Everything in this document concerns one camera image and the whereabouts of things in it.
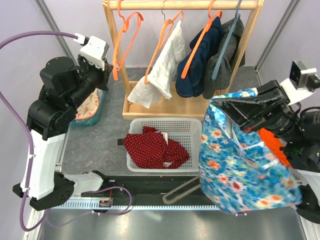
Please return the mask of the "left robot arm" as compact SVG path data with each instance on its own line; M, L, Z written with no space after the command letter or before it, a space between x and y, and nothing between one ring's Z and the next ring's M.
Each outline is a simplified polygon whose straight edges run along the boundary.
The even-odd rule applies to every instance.
M39 97L27 113L26 127L31 135L26 170L21 183L12 191L36 211L48 210L68 201L75 193L93 191L106 196L110 185L97 171L87 177L64 175L55 171L56 162L70 123L78 108L96 89L107 90L113 65L102 60L102 66L90 64L83 57L78 63L66 56L49 60L39 75L43 82Z

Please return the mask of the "dark blue denim garment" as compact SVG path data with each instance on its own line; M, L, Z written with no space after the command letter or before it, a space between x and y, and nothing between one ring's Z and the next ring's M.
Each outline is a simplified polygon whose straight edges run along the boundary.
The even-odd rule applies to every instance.
M203 93L205 69L210 57L218 52L222 34L221 19L216 17L200 41L185 78L182 78L182 73L190 55L178 64L175 88L180 97L198 97Z

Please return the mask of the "red polka dot skirt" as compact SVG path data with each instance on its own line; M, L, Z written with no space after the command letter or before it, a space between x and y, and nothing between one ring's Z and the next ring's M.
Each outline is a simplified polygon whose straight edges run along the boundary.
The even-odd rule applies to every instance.
M142 133L129 133L122 142L132 161L141 169L177 169L190 159L179 142L165 139L154 127L144 126Z

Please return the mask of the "white shirt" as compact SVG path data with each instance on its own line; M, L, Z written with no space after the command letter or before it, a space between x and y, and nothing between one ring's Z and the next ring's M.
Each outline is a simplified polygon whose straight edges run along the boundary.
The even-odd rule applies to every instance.
M169 100L172 97L171 84L178 64L187 56L181 23L181 20L177 22L152 70L137 82L128 101L148 109L161 98Z

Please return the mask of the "grey metal hanger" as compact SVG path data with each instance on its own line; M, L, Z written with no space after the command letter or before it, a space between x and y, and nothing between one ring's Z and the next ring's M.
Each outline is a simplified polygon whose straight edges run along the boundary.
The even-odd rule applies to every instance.
M188 187L190 184L196 183L196 185L182 191L185 187ZM188 196L189 194L199 190L201 188L200 184L200 177L196 176L193 177L192 179L184 182L183 184L177 186L176 188L172 189L171 191L165 193L162 196L162 200L164 204L166 205L172 205L179 200L183 199L184 197Z

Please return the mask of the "blue floral garment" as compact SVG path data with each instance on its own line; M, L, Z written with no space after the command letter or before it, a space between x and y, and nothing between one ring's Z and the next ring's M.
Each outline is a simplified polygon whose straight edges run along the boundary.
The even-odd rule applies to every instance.
M202 192L232 214L302 202L296 179L259 134L244 133L212 102L202 124L199 178Z

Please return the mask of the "orange hanger with white shirt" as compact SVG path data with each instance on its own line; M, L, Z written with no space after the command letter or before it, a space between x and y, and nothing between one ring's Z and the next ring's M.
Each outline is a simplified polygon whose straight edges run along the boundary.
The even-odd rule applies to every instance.
M147 67L147 70L145 72L145 76L144 76L144 84L147 85L148 84L148 74L153 66L153 63L155 61L155 58L158 54L158 52L163 48L163 46L165 45L166 41L169 38L169 35L171 33L171 30L174 26L175 20L181 16L180 20L182 21L184 18L184 10L180 10L173 18L169 18L166 19L166 15L164 14L163 10L164 10L164 5L165 5L165 0L162 2L162 6L161 6L161 13L163 14L164 17L164 23L162 25L161 31L160 31L160 35L159 35L159 39L158 39L158 43L157 46L155 48L155 51L153 53L153 56L150 60L150 63Z

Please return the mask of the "white plastic basket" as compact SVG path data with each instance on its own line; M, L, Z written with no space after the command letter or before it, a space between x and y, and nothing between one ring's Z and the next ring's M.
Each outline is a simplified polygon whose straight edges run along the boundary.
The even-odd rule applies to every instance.
M136 118L131 121L128 132L141 134L143 127L153 127L173 141L179 142L189 154L189 160L176 169L151 169L137 166L129 153L126 154L127 168L132 172L145 173L191 173L198 171L201 145L202 123L196 118L188 117L149 117Z

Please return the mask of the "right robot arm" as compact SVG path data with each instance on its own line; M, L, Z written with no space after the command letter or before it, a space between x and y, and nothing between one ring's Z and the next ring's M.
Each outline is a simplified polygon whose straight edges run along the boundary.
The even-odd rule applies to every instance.
M214 107L221 110L245 133L266 129L286 142L281 147L286 159L305 179L301 185L302 202L296 212L306 220L320 222L320 108L294 111L320 87L316 76L300 89L287 78L272 80L258 87L256 96L216 98Z

